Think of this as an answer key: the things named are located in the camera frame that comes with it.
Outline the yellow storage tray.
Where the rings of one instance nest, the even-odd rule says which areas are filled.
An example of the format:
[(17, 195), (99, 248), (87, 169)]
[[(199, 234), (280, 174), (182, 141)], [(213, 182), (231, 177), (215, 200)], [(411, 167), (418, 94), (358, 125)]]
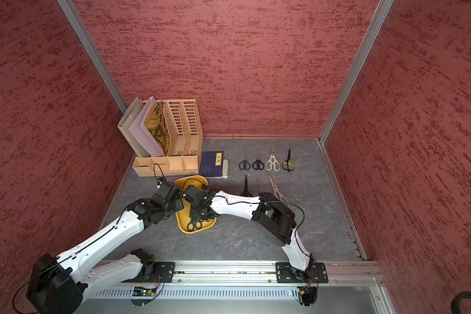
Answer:
[[(189, 186), (201, 189), (203, 184), (208, 184), (208, 181), (203, 176), (193, 175), (177, 179), (175, 181), (175, 184), (179, 185), (183, 190), (186, 190)], [(214, 218), (203, 222), (197, 222), (196, 226), (198, 227), (198, 229), (193, 228), (192, 226), (188, 226), (188, 224), (191, 222), (190, 203), (188, 203), (186, 200), (183, 200), (183, 206), (184, 209), (182, 211), (176, 212), (175, 215), (179, 229), (186, 234), (195, 234), (197, 232), (207, 230), (217, 222), (217, 218)]]

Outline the all black scissors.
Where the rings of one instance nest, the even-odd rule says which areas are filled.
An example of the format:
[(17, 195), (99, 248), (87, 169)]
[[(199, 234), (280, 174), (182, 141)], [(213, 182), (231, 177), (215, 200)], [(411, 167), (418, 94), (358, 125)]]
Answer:
[(243, 192), (240, 194), (240, 196), (243, 196), (243, 197), (248, 197), (248, 198), (252, 198), (253, 195), (250, 193), (249, 191), (249, 185), (248, 185), (248, 178), (247, 178), (247, 175), (245, 176), (245, 181), (244, 181), (244, 189), (243, 189)]

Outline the dark blue handled scissors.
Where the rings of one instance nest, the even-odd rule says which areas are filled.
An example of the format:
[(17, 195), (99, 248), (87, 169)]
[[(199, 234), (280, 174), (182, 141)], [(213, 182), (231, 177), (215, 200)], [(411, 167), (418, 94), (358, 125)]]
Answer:
[(251, 163), (248, 161), (247, 151), (245, 150), (243, 160), (238, 165), (240, 170), (249, 171), (251, 169)]

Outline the black red handled scissors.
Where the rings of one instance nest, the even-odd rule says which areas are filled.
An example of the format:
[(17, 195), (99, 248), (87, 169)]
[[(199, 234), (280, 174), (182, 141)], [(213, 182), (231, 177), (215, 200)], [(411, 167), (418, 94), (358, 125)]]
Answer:
[(256, 160), (252, 164), (254, 170), (262, 171), (265, 168), (265, 164), (262, 162), (260, 157), (260, 151), (257, 149)]

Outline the pink handled scissors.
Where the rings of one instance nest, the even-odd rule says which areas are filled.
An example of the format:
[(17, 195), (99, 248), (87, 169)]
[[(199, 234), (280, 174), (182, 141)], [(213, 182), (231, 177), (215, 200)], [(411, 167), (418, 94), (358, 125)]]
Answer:
[(283, 202), (285, 205), (289, 205), (289, 201), (286, 199), (286, 197), (281, 193), (281, 191), (279, 190), (274, 178), (269, 175), (269, 180), (270, 180), (270, 184), (272, 186), (272, 190), (273, 190), (273, 195), (281, 202)]

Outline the cream handled kitchen scissors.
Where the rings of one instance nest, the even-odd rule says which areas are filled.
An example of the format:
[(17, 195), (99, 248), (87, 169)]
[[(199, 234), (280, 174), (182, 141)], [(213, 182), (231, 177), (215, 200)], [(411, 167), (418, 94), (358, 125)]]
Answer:
[(281, 164), (276, 158), (276, 152), (274, 147), (270, 149), (270, 157), (266, 162), (265, 169), (268, 171), (279, 171), (281, 169)]

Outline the yellow black handled scissors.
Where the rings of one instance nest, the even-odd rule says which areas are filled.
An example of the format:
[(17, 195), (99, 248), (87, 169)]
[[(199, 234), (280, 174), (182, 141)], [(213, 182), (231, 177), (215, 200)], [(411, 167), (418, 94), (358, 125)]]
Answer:
[(288, 172), (294, 171), (295, 167), (294, 164), (291, 161), (291, 150), (288, 150), (287, 153), (287, 159), (282, 163), (282, 168)]

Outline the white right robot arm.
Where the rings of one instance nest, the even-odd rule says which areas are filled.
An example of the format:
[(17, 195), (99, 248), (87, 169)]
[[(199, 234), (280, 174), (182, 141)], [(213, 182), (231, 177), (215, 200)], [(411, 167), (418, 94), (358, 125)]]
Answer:
[(191, 205), (195, 217), (211, 219), (232, 215), (251, 221), (269, 242), (282, 248), (295, 272), (311, 276), (314, 259), (298, 235), (295, 214), (273, 194), (237, 196), (217, 189), (200, 190), (191, 185), (182, 197)]

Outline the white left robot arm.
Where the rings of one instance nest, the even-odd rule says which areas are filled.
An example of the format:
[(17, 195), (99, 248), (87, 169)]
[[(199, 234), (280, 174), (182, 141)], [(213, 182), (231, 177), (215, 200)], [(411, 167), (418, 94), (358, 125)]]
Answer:
[(123, 281), (166, 281), (154, 264), (154, 256), (136, 249), (123, 259), (98, 263), (134, 235), (183, 210), (180, 197), (158, 196), (128, 205), (119, 218), (75, 247), (58, 256), (45, 254), (32, 269), (26, 298), (39, 313), (73, 313), (92, 295)]

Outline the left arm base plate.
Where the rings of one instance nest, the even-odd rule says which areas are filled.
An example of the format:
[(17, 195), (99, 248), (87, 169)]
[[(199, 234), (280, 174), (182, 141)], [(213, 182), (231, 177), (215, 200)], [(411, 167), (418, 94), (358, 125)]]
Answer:
[(146, 262), (133, 282), (138, 283), (171, 283), (175, 272), (174, 262)]

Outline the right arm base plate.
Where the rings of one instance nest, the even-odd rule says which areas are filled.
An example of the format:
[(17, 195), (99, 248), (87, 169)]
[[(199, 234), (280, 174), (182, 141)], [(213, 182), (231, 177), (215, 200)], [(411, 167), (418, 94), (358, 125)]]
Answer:
[(276, 262), (278, 283), (328, 283), (328, 274), (324, 263), (310, 262), (305, 271), (293, 268), (288, 262)]

